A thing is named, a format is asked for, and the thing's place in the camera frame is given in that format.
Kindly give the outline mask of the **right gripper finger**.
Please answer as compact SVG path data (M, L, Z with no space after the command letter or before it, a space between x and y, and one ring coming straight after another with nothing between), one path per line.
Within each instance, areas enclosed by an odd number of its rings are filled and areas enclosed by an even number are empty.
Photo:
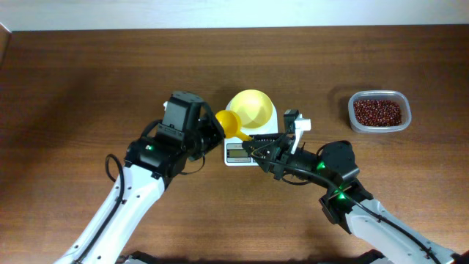
M279 142L269 141L244 141L242 148L259 164L278 165L281 162L278 160Z
M293 138L288 133L267 133L251 135L250 142L292 142Z

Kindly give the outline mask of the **yellow measuring scoop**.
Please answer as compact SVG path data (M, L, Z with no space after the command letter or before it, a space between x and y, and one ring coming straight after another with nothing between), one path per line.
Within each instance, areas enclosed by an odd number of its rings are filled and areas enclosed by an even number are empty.
M233 111L221 110L215 118L221 124L227 139L238 138L242 141L251 141L253 138L241 131L242 123L240 117Z

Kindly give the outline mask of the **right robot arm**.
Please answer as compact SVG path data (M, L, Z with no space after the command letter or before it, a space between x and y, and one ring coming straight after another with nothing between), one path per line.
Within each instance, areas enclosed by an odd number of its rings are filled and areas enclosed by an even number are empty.
M242 148L276 180L286 175L295 185L325 188L322 211L331 224L372 245L377 263L467 263L468 253L458 254L425 238L389 213L358 180L360 169L349 141L324 144L311 153L295 146L289 133L256 135Z

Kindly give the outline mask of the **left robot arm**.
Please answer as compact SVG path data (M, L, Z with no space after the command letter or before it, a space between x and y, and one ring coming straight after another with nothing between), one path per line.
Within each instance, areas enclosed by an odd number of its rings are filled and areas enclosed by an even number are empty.
M175 91L164 116L128 146L106 200L58 263L115 263L139 222L187 161L204 159L225 134L210 106L191 92Z

